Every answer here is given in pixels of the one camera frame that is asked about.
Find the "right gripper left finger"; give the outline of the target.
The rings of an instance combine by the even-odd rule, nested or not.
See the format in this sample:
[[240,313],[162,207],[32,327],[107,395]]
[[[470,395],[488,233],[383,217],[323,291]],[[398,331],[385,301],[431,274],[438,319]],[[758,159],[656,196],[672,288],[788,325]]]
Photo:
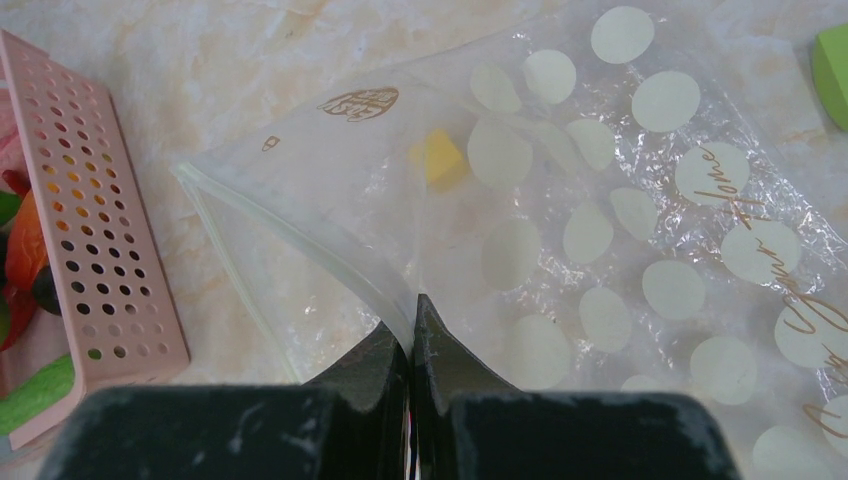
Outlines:
[[377,326],[302,385],[131,386],[69,417],[43,479],[399,479],[407,360]]

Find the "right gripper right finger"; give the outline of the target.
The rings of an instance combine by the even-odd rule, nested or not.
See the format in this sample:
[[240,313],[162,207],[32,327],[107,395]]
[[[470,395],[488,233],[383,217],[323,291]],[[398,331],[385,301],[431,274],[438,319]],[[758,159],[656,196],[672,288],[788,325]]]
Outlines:
[[661,392],[523,392],[420,295],[414,421],[424,479],[736,479],[715,419]]

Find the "clear dotted zip top bag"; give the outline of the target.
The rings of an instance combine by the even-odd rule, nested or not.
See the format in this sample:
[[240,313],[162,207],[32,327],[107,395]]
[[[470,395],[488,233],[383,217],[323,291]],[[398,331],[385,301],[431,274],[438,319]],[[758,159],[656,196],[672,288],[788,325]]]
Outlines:
[[[444,129],[470,171],[427,188]],[[680,392],[748,479],[847,475],[847,245],[669,1],[572,1],[174,168],[292,379],[426,294],[523,390]]]

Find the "dark purple toy mangosteen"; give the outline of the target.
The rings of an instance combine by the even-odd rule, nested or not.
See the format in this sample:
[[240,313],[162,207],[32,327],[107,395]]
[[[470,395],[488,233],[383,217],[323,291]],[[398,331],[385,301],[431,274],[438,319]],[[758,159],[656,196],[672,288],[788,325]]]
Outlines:
[[39,270],[30,292],[41,309],[52,315],[62,315],[52,269],[49,265],[45,265]]

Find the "red toy chili pepper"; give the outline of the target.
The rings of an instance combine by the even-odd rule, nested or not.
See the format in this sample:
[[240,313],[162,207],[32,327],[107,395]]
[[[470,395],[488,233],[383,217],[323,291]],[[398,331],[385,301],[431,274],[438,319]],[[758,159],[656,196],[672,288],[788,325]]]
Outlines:
[[[5,170],[2,173],[2,179],[18,197],[16,216],[23,198],[31,190],[31,187],[29,182],[19,172],[14,170]],[[5,299],[5,305],[7,306],[9,313],[8,317],[10,320],[8,332],[6,333],[1,345],[1,350],[5,351],[10,348],[24,333],[38,306],[30,291],[21,291],[17,289],[8,282],[7,278],[2,294]]]

